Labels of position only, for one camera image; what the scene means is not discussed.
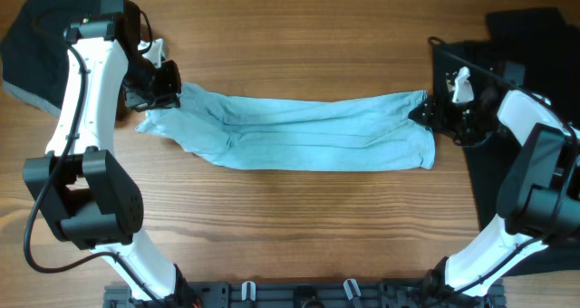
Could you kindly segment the light blue t-shirt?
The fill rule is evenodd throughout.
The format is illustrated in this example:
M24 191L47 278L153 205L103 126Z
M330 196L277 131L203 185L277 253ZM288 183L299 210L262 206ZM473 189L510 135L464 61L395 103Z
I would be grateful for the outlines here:
M192 83L180 105L147 111L137 132L226 168L369 172L430 169L432 132L409 119L427 97L405 91L344 101L226 96Z

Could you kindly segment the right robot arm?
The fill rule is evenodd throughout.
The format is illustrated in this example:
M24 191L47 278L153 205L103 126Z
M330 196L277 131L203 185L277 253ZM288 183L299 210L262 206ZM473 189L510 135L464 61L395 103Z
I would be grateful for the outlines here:
M493 285L513 267L551 246L579 241L579 132L548 99L491 68L461 60L434 73L433 94L410 118L446 135L464 149L495 136L515 143L496 149L507 172L486 172L474 185L500 185L494 216L462 250L442 258L407 285L426 307L490 307Z

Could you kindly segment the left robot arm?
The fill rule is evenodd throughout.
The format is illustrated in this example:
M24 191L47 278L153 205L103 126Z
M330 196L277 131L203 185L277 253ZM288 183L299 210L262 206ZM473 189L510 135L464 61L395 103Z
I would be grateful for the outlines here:
M97 14L66 28L69 72L58 126L44 155L24 164L34 197L27 225L43 217L58 240L109 263L129 287L129 306L195 307L194 291L143 229L142 195L114 156L120 105L134 111L179 105L177 65L162 56L151 60L157 47L140 42L149 26L130 0L101 0Z

